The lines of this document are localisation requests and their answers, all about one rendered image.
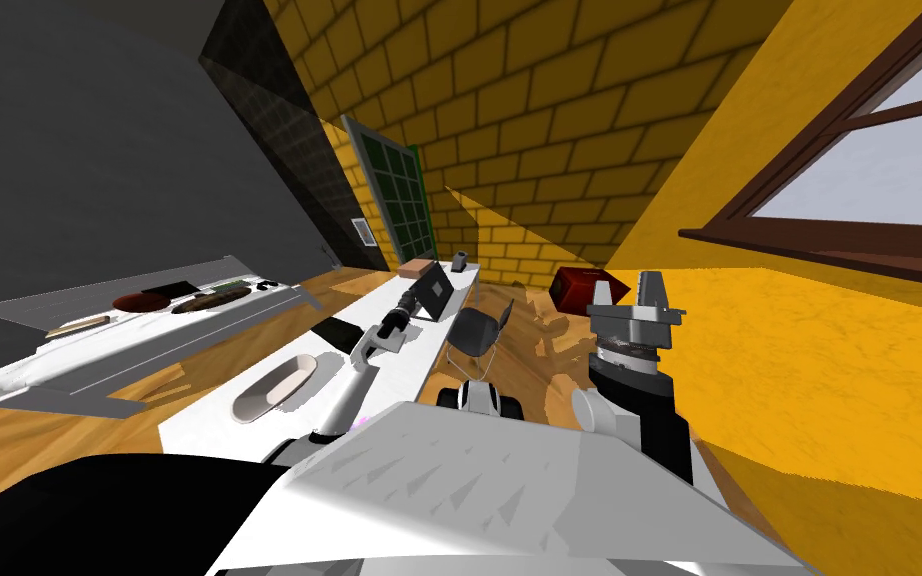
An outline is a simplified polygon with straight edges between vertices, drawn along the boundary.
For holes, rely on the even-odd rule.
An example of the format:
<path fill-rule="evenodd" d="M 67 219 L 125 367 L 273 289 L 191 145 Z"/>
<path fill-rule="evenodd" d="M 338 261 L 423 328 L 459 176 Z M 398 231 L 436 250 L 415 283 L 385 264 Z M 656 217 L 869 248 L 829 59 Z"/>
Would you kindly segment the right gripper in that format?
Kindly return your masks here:
<path fill-rule="evenodd" d="M 598 340 L 613 340 L 646 348 L 671 349 L 671 327 L 682 324 L 686 314 L 667 308 L 667 292 L 661 271 L 640 271 L 636 305 L 613 305 L 609 283 L 596 283 L 593 305 L 587 307 L 590 331 Z"/>

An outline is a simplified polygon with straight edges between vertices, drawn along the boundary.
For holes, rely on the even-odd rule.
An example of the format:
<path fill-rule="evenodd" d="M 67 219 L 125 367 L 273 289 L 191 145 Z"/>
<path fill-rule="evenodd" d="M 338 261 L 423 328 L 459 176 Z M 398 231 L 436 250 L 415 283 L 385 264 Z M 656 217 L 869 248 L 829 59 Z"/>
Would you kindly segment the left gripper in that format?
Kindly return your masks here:
<path fill-rule="evenodd" d="M 430 317 L 423 312 L 424 308 L 419 302 L 418 297 L 412 289 L 405 291 L 396 307 L 404 312 L 408 312 L 411 319 L 429 321 Z"/>

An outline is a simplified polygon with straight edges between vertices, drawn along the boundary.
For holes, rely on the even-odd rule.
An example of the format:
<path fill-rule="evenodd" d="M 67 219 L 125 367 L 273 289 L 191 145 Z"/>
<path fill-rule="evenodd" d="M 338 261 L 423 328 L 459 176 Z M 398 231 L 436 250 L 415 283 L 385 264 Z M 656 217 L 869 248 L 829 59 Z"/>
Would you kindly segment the black open laptop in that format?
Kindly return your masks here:
<path fill-rule="evenodd" d="M 453 295 L 454 287 L 441 263 L 430 261 L 428 269 L 412 285 L 412 291 L 428 318 L 439 321 Z"/>

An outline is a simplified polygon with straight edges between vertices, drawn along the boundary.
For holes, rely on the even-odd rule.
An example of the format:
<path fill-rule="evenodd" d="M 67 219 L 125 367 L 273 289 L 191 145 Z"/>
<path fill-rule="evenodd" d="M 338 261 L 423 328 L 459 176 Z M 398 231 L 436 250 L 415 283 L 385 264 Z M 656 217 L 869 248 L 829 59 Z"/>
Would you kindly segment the dark red box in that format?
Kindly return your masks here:
<path fill-rule="evenodd" d="M 626 284 L 604 270 L 561 266 L 549 288 L 555 310 L 564 314 L 587 316 L 586 307 L 593 302 L 598 281 L 606 281 L 611 286 L 615 303 L 630 291 Z"/>

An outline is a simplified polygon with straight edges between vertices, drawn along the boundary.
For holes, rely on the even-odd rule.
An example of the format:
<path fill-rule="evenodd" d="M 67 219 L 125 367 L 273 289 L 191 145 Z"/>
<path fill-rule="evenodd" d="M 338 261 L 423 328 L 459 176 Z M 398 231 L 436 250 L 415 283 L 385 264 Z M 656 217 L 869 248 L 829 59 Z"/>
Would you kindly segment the black chair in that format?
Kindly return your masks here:
<path fill-rule="evenodd" d="M 497 343 L 510 317 L 513 304 L 514 300 L 511 300 L 499 319 L 471 307 L 461 308 L 456 315 L 456 320 L 446 338 L 448 344 L 446 359 L 464 375 L 466 381 L 485 379 L 495 359 Z M 469 375 L 460 364 L 453 360 L 451 353 L 455 349 L 475 360 L 477 368 L 481 371 L 478 376 Z"/>

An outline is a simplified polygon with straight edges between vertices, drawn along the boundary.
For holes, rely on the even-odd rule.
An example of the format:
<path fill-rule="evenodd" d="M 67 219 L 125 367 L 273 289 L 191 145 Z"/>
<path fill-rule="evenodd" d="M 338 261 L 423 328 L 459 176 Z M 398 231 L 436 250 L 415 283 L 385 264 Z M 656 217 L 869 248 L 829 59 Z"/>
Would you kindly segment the black flat pad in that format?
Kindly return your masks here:
<path fill-rule="evenodd" d="M 357 346 L 364 330 L 357 325 L 331 316 L 316 323 L 311 332 L 342 354 L 349 355 Z"/>

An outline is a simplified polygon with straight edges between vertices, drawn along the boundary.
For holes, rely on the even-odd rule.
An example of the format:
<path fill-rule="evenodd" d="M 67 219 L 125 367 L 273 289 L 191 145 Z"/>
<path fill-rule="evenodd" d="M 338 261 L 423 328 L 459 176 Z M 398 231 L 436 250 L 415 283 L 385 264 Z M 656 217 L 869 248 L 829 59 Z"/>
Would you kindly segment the green paned door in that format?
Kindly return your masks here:
<path fill-rule="evenodd" d="M 434 260 L 436 244 L 416 153 L 346 115 L 341 121 L 368 181 L 396 262 Z"/>

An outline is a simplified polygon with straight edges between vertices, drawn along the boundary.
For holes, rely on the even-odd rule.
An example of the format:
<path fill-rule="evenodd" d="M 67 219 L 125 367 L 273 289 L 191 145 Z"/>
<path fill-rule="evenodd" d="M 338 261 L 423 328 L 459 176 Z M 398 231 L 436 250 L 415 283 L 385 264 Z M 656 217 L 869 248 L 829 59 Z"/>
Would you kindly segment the white oblong bowl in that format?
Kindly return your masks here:
<path fill-rule="evenodd" d="M 234 421 L 251 423 L 283 403 L 302 386 L 317 368 L 315 357 L 294 356 L 251 384 L 231 406 Z"/>

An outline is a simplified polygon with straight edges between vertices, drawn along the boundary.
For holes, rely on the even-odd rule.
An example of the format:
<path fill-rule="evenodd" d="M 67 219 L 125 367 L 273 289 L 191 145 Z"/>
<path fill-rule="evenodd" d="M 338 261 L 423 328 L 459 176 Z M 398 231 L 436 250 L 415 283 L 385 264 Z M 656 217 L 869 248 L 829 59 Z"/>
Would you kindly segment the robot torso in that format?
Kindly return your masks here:
<path fill-rule="evenodd" d="M 816 576 L 618 438 L 407 401 L 290 468 L 214 567 L 407 556 L 629 559 L 677 576 Z"/>

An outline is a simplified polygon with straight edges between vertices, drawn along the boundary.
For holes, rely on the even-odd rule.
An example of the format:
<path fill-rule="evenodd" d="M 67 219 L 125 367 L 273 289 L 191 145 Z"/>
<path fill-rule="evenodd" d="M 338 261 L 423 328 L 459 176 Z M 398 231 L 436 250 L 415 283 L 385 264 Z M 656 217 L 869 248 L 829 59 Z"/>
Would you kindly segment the white long table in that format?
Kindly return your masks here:
<path fill-rule="evenodd" d="M 360 420 L 370 419 L 396 402 L 418 398 L 457 312 L 478 286 L 479 271 L 479 265 L 469 263 L 461 273 L 450 272 L 447 276 L 454 292 L 439 320 L 432 321 L 419 311 L 406 328 L 399 353 L 373 355 L 371 362 L 379 372 L 360 407 Z M 236 422 L 232 417 L 234 401 L 258 380 L 301 354 L 316 358 L 314 375 L 282 407 L 251 423 Z M 313 332 L 306 332 L 160 424 L 163 450 L 260 462 L 286 439 L 306 436 L 319 427 L 350 380 L 347 355 Z"/>

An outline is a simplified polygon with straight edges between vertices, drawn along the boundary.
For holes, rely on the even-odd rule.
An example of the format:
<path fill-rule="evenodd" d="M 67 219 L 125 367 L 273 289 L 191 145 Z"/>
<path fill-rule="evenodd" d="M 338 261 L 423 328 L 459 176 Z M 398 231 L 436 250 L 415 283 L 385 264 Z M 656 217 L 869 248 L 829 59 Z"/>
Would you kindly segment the brown framed window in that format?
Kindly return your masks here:
<path fill-rule="evenodd" d="M 922 283 L 922 13 L 681 236 Z"/>

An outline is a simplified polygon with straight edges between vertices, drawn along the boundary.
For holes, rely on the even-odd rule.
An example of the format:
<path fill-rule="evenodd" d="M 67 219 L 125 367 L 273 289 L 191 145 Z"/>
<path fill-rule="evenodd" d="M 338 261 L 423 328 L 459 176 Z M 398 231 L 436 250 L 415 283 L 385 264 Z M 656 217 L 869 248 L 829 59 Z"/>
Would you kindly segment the white shelf unit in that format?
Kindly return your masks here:
<path fill-rule="evenodd" d="M 70 327 L 96 316 L 108 322 L 48 339 L 36 351 L 0 368 L 0 408 L 125 419 L 140 402 L 118 390 L 197 354 L 289 308 L 321 306 L 301 285 L 278 283 L 259 291 L 261 277 L 234 256 L 119 280 L 0 302 L 0 318 L 43 331 Z M 173 314 L 115 310 L 112 302 L 140 290 L 185 281 L 190 296 L 242 281 L 247 295 L 221 306 Z"/>

